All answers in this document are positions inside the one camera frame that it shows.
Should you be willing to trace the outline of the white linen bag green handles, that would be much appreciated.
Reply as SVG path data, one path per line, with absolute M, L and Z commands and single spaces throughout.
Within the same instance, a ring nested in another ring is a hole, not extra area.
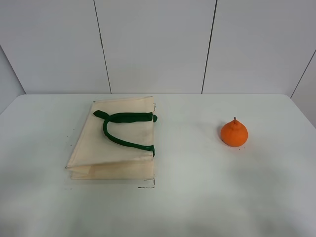
M 72 179 L 152 180 L 152 96 L 94 101 L 66 169 Z

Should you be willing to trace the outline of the orange with stem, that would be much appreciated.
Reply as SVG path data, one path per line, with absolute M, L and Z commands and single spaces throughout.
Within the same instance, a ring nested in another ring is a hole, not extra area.
M 240 147 L 248 139 L 247 128 L 236 117 L 222 127 L 220 135 L 222 141 L 231 147 Z

